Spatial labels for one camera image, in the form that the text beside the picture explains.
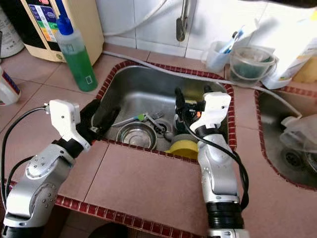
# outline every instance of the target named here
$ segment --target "yellow bowl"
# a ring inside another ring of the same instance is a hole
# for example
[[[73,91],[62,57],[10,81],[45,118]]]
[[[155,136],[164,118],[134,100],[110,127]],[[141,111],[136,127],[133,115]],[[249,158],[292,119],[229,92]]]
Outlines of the yellow bowl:
[[[173,155],[179,155],[190,159],[197,159],[198,147],[197,143],[191,140],[179,140],[176,141],[166,153]]]

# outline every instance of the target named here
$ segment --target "metal bowl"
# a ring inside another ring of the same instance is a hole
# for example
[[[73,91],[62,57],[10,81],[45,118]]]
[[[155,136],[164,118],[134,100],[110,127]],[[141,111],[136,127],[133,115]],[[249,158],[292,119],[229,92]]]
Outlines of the metal bowl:
[[[157,145],[157,134],[154,129],[142,122],[132,122],[123,126],[118,134],[117,141],[154,149]]]

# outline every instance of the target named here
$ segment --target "spray bottle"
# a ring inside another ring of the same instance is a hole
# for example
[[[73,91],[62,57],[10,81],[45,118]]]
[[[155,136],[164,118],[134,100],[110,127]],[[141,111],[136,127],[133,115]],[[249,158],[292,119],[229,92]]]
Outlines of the spray bottle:
[[[70,71],[80,90],[89,92],[97,87],[96,77],[91,66],[83,37],[79,30],[74,30],[62,0],[56,0],[60,16],[57,20],[58,32],[55,38],[62,51]]]

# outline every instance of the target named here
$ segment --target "white hose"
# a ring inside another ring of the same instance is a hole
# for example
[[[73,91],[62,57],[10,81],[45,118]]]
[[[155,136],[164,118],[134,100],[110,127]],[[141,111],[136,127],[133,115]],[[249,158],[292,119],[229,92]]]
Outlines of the white hose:
[[[134,61],[136,63],[139,63],[141,65],[144,65],[146,67],[149,67],[149,68],[153,68],[153,69],[156,69],[160,72],[164,72],[164,73],[168,73],[168,74],[171,74],[171,75],[174,75],[174,76],[179,76],[179,77],[184,77],[184,78],[190,78],[190,79],[195,79],[195,80],[203,80],[203,81],[209,81],[209,82],[215,82],[215,83],[225,83],[225,84],[231,84],[231,85],[235,85],[235,86],[238,86],[236,83],[234,82],[231,82],[231,81],[223,81],[221,79],[215,79],[215,78],[206,78],[206,77],[201,77],[201,76],[196,76],[196,75],[191,75],[191,74],[186,74],[186,73],[178,73],[178,72],[173,72],[173,71],[170,71],[170,70],[167,70],[167,69],[164,69],[164,68],[160,68],[160,67],[157,67],[155,65],[152,65],[150,63],[147,63],[147,62],[144,62],[142,60],[139,60],[139,59],[136,59],[136,58],[133,58],[133,57],[129,57],[129,56],[125,56],[125,55],[121,55],[121,54],[117,54],[117,53],[113,53],[113,52],[109,52],[109,51],[103,51],[103,54],[105,55],[110,55],[110,56],[114,56],[114,57],[118,57],[118,58],[123,58],[123,59],[126,59],[126,60],[131,60],[131,61]],[[287,106],[290,110],[292,110],[296,115],[297,115],[297,118],[300,119],[303,115],[298,111],[296,110],[292,105],[290,105],[286,100],[284,100],[282,97],[278,96],[277,94],[271,92],[270,90],[267,90],[265,88],[261,88],[259,86],[254,86],[254,87],[250,87],[252,89],[255,89],[255,90],[259,90],[261,92],[264,92],[264,93],[267,93],[267,94],[270,94],[271,96],[273,96],[274,98],[276,98],[277,100],[279,100],[280,102],[282,102],[285,106]]]
[[[152,11],[150,11],[148,14],[145,15],[145,17],[137,24],[135,24],[134,26],[131,26],[128,29],[125,29],[123,31],[120,32],[104,32],[104,36],[117,36],[117,35],[121,35],[123,33],[126,33],[128,31],[133,30],[134,28],[137,28],[138,26],[140,26],[141,24],[143,24],[145,21],[147,21],[150,17],[152,17],[165,3],[167,0],[162,0],[155,8],[153,8]]]

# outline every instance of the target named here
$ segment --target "floor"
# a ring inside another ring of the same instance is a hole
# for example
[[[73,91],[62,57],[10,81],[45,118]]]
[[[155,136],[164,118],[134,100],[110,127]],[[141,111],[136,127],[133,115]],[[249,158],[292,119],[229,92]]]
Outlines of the floor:
[[[71,211],[59,238],[88,238],[90,233],[92,233],[96,228],[106,223],[107,221],[104,221],[97,217],[88,216],[79,212]],[[158,237],[135,229],[129,229],[128,238]]]

